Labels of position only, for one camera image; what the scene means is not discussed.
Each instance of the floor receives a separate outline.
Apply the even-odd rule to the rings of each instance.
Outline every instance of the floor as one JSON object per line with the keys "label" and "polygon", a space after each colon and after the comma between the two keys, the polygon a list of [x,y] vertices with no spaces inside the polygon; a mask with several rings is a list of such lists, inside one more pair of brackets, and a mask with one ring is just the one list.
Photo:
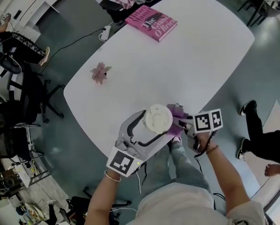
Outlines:
{"label": "floor", "polygon": [[[237,13],[237,8],[242,1],[219,0],[219,2],[236,13],[244,23],[247,23],[253,13],[252,9]],[[40,25],[42,36],[38,40],[39,46],[43,48],[50,46],[51,54],[111,23],[111,18],[95,0],[62,0],[56,7],[60,14],[51,12],[46,16]],[[259,185],[247,164],[235,158],[241,138],[248,136],[245,119],[239,117],[237,111],[241,104],[255,99],[259,104],[259,115],[262,121],[265,121],[274,101],[277,99],[280,103],[280,22],[276,18],[270,18],[260,26],[252,27],[251,31],[255,36],[253,46],[204,110],[221,108],[224,128],[217,133],[215,141],[238,169],[247,192],[253,196],[258,191]],[[51,88],[57,84],[66,85],[102,44],[98,34],[95,34],[59,52],[44,71],[44,78],[52,80]],[[35,143],[37,148],[45,153],[45,161],[54,179],[67,195],[83,196],[82,189],[85,186],[95,189],[98,185],[103,177],[107,159],[79,127],[62,91],[55,94],[52,103],[64,113],[65,118],[61,120],[48,111],[50,122],[43,124],[42,130],[35,134],[37,137]],[[193,164],[197,166],[192,159],[193,153],[189,149],[187,153]],[[206,157],[201,158],[201,164],[212,190],[220,192]],[[140,171],[140,177],[144,177],[143,170]],[[137,177],[134,175],[124,179],[117,195],[122,200],[131,200],[132,207],[136,209],[139,202]],[[224,203],[220,198],[215,200],[219,210],[224,212]],[[121,224],[126,224],[134,216],[134,211],[123,210]]]}

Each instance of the wrist strap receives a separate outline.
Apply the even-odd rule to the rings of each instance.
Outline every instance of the wrist strap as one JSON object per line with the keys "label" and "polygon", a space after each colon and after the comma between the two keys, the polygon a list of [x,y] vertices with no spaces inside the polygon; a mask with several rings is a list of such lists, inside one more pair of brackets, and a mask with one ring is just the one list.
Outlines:
{"label": "wrist strap", "polygon": [[212,148],[211,150],[207,151],[206,154],[210,154],[211,152],[215,151],[219,146],[217,145],[216,147]]}
{"label": "wrist strap", "polygon": [[109,175],[107,175],[107,171],[104,171],[104,175],[115,182],[121,182],[121,178],[119,180],[113,179]]}

